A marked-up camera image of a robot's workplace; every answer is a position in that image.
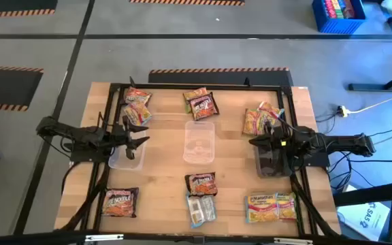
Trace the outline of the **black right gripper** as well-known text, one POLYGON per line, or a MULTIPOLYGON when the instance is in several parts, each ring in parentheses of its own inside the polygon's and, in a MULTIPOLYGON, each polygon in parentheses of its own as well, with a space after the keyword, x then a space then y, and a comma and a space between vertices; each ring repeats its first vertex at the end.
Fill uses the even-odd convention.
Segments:
POLYGON ((258 135, 249 140, 249 142, 257 148, 264 150, 271 150, 273 157, 277 160, 288 160, 291 158, 293 151, 292 133, 289 129, 284 127, 273 127, 271 130, 272 135, 264 134, 258 135))

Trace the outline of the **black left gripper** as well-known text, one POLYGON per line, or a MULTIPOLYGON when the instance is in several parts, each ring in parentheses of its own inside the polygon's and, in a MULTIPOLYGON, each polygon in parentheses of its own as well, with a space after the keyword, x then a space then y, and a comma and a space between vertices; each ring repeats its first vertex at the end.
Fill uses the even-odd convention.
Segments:
POLYGON ((115 155, 118 147, 126 146, 125 155, 128 159, 134 160, 136 150, 144 142, 150 139, 149 136, 133 139, 132 133, 138 133, 147 130, 148 127, 134 125, 127 116, 122 117, 122 125, 117 125, 117 129, 112 131, 112 149, 110 155, 115 155))

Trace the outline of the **dark grey plastic bin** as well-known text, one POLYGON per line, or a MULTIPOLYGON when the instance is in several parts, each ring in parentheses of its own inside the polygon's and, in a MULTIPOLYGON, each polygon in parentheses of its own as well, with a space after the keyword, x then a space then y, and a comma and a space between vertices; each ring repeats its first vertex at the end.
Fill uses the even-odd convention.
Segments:
POLYGON ((289 160, 275 159, 272 149, 264 150, 255 146, 255 161, 260 178, 286 177, 292 174, 289 160))

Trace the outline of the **clear plastic bin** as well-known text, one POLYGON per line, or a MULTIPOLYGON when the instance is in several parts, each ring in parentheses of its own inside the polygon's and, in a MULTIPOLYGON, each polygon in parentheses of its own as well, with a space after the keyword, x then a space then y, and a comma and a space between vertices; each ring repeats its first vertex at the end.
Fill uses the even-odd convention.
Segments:
POLYGON ((209 164, 215 157, 215 126, 212 122, 185 124, 183 159, 191 164, 209 164))
POLYGON ((127 147, 119 146, 114 150, 114 153, 109 158, 108 165, 112 169, 119 169, 125 171, 141 171, 144 164, 144 156, 146 151, 147 142, 144 142, 141 146, 138 146, 133 151, 134 159, 128 159, 126 156, 127 147))

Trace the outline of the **Maruchan black fire noodle pack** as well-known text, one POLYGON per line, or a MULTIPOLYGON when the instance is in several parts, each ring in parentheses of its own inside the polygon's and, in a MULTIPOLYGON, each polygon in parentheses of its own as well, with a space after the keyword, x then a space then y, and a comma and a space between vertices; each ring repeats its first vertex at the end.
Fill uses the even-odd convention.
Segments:
POLYGON ((103 206, 102 216, 136 218, 136 205, 139 188, 107 189, 103 206))
POLYGON ((220 114, 213 93, 191 99, 189 105, 191 107, 193 120, 196 121, 220 114))
POLYGON ((214 172, 186 175, 184 179, 190 196, 215 196, 218 193, 214 172))

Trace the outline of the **black hazard-striped floor mat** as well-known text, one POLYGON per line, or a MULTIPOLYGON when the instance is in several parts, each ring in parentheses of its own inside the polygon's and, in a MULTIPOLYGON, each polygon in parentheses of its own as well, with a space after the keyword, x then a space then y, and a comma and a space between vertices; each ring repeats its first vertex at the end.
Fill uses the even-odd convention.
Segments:
POLYGON ((153 69, 149 83, 293 86, 287 67, 153 69))
POLYGON ((58 0, 0 0, 0 18, 50 15, 58 0))
POLYGON ((129 3, 244 6, 245 0, 129 0, 129 3))
POLYGON ((0 110, 28 110, 39 82, 42 68, 0 66, 0 110))

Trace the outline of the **black beam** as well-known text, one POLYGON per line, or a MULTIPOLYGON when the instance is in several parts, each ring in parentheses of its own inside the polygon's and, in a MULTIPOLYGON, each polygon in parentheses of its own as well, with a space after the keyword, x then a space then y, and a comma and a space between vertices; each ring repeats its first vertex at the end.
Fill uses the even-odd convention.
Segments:
POLYGON ((375 186, 368 189, 359 189, 333 196, 334 203, 339 206, 351 206, 363 203, 388 201, 392 199, 392 184, 375 186))

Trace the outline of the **white printed cardboard sheet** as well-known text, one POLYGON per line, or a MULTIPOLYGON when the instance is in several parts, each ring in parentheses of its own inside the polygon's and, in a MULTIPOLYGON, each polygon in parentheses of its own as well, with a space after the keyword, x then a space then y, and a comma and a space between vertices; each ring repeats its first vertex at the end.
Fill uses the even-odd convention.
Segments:
POLYGON ((341 206, 337 211, 345 225, 376 242, 390 214, 390 208, 380 202, 341 206))

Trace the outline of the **black crossbar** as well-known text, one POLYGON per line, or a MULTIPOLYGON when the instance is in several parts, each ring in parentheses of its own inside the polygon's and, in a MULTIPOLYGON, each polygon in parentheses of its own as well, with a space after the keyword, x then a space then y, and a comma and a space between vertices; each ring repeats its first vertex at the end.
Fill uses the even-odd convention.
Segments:
MULTIPOLYGON (((21 235, 0 236, 0 245, 68 245, 84 242, 87 235, 123 234, 123 240, 154 240, 154 241, 177 241, 190 242, 194 235, 170 235, 170 234, 147 234, 147 233, 97 233, 94 230, 85 231, 52 231, 47 233, 31 233, 21 235)), ((273 243, 274 238, 293 238, 312 240, 314 245, 392 245, 392 242, 374 242, 369 240, 354 240, 343 235, 300 235, 291 236, 247 236, 247 235, 205 235, 208 242, 253 242, 273 243)))

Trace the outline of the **blue plastic crate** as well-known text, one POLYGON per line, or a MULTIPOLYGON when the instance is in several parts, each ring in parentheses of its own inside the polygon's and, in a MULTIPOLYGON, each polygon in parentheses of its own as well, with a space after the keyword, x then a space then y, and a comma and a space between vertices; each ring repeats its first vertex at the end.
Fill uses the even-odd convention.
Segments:
POLYGON ((352 19, 329 18, 325 11, 323 0, 313 0, 312 9, 321 33, 353 34, 366 20, 361 0, 350 0, 355 11, 352 19))

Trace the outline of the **yellow green box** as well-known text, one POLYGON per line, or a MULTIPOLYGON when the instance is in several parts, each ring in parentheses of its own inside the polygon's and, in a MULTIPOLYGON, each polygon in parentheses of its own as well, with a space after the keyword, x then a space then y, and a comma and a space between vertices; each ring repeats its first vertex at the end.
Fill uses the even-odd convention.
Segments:
POLYGON ((344 15, 338 0, 331 0, 332 6, 336 13, 336 18, 343 19, 344 15))

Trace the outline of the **dark red box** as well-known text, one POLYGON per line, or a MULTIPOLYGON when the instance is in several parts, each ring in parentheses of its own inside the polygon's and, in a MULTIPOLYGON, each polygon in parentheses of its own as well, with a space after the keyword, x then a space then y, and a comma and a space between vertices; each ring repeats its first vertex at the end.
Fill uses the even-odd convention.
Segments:
POLYGON ((345 19, 352 19, 355 17, 355 11, 350 0, 340 0, 340 7, 345 19))

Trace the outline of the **silver metal bracket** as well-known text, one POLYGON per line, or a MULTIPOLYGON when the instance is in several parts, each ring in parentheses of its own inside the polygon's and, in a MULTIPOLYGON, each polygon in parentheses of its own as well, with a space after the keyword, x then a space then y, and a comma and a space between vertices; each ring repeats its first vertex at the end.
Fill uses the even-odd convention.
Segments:
POLYGON ((87 235, 84 242, 101 242, 101 241, 114 241, 123 240, 123 234, 102 234, 102 235, 87 235))
POLYGON ((293 239, 293 238, 274 238, 275 244, 284 245, 314 245, 312 240, 293 239))

